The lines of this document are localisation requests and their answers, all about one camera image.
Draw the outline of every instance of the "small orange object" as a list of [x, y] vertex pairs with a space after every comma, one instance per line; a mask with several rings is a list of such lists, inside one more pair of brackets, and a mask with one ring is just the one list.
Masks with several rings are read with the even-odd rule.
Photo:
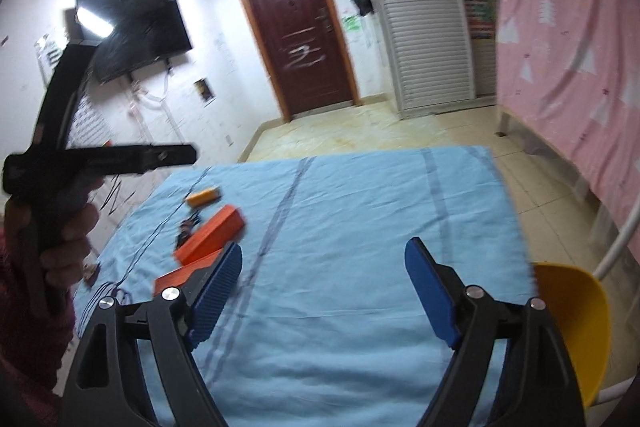
[[240, 211], [230, 204], [222, 209], [174, 252], [174, 257], [182, 266], [194, 263], [210, 253], [224, 248], [226, 243], [244, 228]]
[[208, 188], [207, 190], [203, 190], [202, 192], [198, 192], [197, 194], [192, 194], [185, 198], [184, 201], [191, 208], [198, 208], [199, 206], [203, 206], [207, 203], [212, 203], [213, 201], [218, 201], [220, 199], [220, 188]]
[[199, 270], [200, 268], [208, 268], [213, 263], [215, 263], [220, 253], [222, 253], [222, 250], [215, 251], [214, 253], [210, 253], [209, 255], [204, 256], [202, 259], [198, 259], [194, 263], [188, 264], [187, 266], [182, 266], [181, 268], [178, 268], [177, 270], [174, 270], [167, 275], [158, 277], [154, 286], [154, 297], [166, 288], [178, 287], [183, 285], [187, 282], [187, 279], [191, 277], [191, 274], [193, 272]]

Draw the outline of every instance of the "wall outlet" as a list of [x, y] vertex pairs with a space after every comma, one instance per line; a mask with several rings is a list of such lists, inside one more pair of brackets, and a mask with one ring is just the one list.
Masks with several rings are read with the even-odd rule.
[[194, 82], [196, 86], [196, 90], [198, 94], [202, 97], [202, 99], [206, 102], [213, 102], [216, 99], [216, 94], [213, 92], [213, 89], [209, 86], [209, 81], [206, 78], [201, 78], [200, 80], [196, 80]]

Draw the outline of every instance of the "blue gripper pad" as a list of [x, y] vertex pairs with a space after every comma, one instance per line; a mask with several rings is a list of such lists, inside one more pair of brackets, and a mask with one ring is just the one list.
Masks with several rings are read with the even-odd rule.
[[[437, 272], [438, 265], [420, 238], [414, 237], [406, 244], [404, 265], [433, 331], [454, 349], [462, 338], [462, 333], [456, 326], [456, 304]], [[440, 267], [451, 270], [455, 279], [458, 278], [453, 269], [448, 266]]]
[[226, 300], [238, 282], [241, 270], [242, 250], [234, 244], [223, 253], [215, 272], [191, 305], [191, 328], [186, 334], [186, 340], [192, 349], [211, 336]]

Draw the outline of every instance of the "metal screw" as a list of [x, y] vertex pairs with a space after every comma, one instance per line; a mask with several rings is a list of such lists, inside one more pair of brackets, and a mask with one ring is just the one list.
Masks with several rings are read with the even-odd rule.
[[546, 302], [543, 301], [542, 299], [539, 299], [538, 297], [534, 297], [531, 299], [531, 307], [541, 312], [543, 309], [546, 308]]
[[481, 299], [484, 297], [484, 290], [480, 286], [469, 286], [466, 289], [466, 294], [472, 299]]
[[167, 288], [162, 292], [162, 298], [165, 301], [175, 301], [180, 296], [178, 288]]
[[100, 308], [103, 309], [103, 310], [108, 310], [114, 304], [115, 304], [115, 301], [113, 300], [113, 297], [105, 297], [105, 298], [100, 299], [100, 302], [98, 303], [98, 306], [100, 306]]

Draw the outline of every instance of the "yellow chair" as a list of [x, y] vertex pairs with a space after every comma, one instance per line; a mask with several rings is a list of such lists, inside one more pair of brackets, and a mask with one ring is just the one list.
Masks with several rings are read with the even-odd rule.
[[538, 292], [564, 338], [584, 408], [604, 381], [611, 344], [607, 295], [589, 272], [556, 263], [534, 263]]

